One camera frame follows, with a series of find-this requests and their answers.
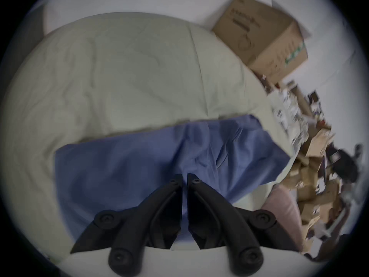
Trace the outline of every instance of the pile of cardboard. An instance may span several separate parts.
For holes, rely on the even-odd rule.
[[[282,79],[307,60],[307,50],[298,23],[288,14],[255,0],[233,0],[213,28],[214,33],[259,78],[267,93],[274,88],[288,88],[298,106],[312,120],[309,138],[301,146],[297,159],[287,177],[281,182],[297,192],[303,224],[304,252],[312,240],[307,240],[309,229],[318,221],[327,223],[329,211],[338,200],[339,181],[329,180],[327,169],[319,175],[326,147],[332,140],[331,128],[316,120],[310,102],[298,86],[287,86]],[[317,95],[311,95],[317,102]]]

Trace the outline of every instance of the clutter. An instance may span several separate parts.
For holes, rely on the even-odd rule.
[[[303,242],[301,254],[309,253],[314,242],[314,238],[307,239]]]
[[[324,114],[321,109],[321,104],[317,92],[314,90],[311,94],[308,95],[308,98],[310,101],[310,109],[314,118],[316,120],[324,120]]]
[[[290,81],[287,84],[287,86],[288,86],[289,90],[296,96],[296,98],[298,100],[298,107],[300,108],[301,112],[304,115],[313,118],[314,115],[311,112],[310,105],[306,101],[304,95],[300,91],[300,89],[299,89],[298,85],[295,83],[295,81]]]
[[[322,128],[316,134],[311,134],[310,128],[311,126],[309,126],[309,138],[301,146],[301,153],[307,157],[323,157],[332,139],[331,131]]]
[[[335,173],[343,179],[345,183],[356,182],[359,172],[353,158],[343,149],[337,150],[333,145],[327,148],[327,158]]]
[[[255,0],[233,0],[213,31],[248,68],[273,84],[308,58],[298,23]]]
[[[297,99],[288,89],[275,89],[268,95],[277,121],[282,125],[295,152],[308,139],[308,123],[302,117]]]
[[[298,152],[298,155],[296,157],[297,160],[301,162],[302,165],[307,166],[310,163],[309,157],[306,157],[303,153]]]
[[[298,202],[311,201],[315,198],[315,187],[313,186],[303,186],[298,188]]]
[[[312,203],[299,203],[298,208],[301,213],[303,224],[308,224],[312,219],[320,217],[320,206]]]
[[[288,189],[297,188],[302,182],[300,168],[301,164],[299,162],[295,162],[287,176],[280,183]]]

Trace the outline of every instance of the cardboard box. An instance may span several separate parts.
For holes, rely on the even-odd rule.
[[[315,187],[313,186],[298,188],[298,202],[312,201],[315,199],[315,196]]]
[[[313,218],[309,223],[303,224],[301,226],[301,235],[302,235],[302,240],[303,241],[305,241],[305,239],[307,237],[307,233],[309,232],[310,228],[312,226],[314,226],[319,219],[320,219],[320,216],[317,216],[317,217]]]
[[[336,201],[339,194],[339,180],[331,180],[326,183],[323,193],[316,195],[313,204],[323,205]]]
[[[333,208],[333,202],[331,203],[327,203],[327,204],[322,204],[320,206],[320,210],[319,210],[319,215],[320,215],[320,220],[323,223],[328,223],[329,221],[329,211]]]
[[[298,208],[301,213],[301,220],[303,224],[308,224],[312,219],[320,216],[320,206],[311,203],[299,203]]]
[[[303,185],[301,185],[302,179],[301,179],[300,169],[301,169],[301,163],[295,161],[289,173],[280,183],[290,190],[298,188],[298,187],[303,187]]]
[[[318,173],[310,168],[310,166],[302,167],[300,172],[304,186],[311,186],[315,190],[318,184]]]
[[[323,157],[330,140],[331,132],[327,129],[320,129],[316,135],[310,135],[309,131],[309,138],[301,146],[301,152],[307,157]]]
[[[299,160],[301,164],[304,166],[308,166],[310,163],[310,158],[306,157],[305,154],[302,153],[301,151],[298,152],[296,159]]]
[[[247,67],[273,84],[308,57],[298,23],[255,0],[233,0],[213,32]]]

